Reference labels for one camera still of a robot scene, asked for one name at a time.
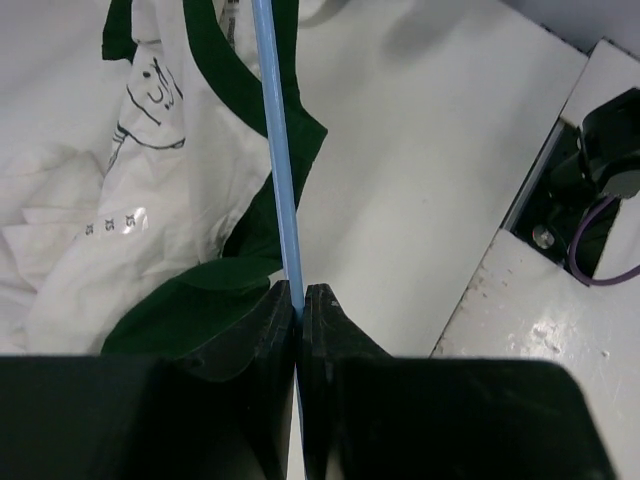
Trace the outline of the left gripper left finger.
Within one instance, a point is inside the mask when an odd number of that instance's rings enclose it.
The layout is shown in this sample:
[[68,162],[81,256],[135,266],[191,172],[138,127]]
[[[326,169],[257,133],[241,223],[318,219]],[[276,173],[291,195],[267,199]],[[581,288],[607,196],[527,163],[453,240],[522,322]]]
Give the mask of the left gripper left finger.
[[282,479],[295,356],[276,283],[189,354],[5,356],[5,479]]

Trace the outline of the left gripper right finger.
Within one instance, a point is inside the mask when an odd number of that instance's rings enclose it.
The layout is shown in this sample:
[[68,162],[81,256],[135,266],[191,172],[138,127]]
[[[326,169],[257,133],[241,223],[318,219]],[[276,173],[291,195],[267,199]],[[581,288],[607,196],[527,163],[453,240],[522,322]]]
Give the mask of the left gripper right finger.
[[542,360],[388,354],[312,285],[298,334],[310,479],[612,479],[577,382]]

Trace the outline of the green and white t-shirt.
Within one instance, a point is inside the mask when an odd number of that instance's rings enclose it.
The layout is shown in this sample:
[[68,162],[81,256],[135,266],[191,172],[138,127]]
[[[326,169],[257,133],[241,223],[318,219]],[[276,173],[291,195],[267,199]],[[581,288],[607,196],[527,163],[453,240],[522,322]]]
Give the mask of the green and white t-shirt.
[[1,350],[180,357],[282,267],[253,8],[114,1],[130,68],[104,157],[51,145],[1,170]]

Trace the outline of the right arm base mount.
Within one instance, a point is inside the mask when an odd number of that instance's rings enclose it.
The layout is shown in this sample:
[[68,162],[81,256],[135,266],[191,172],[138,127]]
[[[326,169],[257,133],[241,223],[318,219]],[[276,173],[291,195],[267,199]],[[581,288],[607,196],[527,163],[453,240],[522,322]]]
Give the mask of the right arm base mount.
[[595,271],[621,204],[639,193],[639,90],[632,87],[576,126],[557,121],[521,187],[505,230],[587,286],[613,286]]

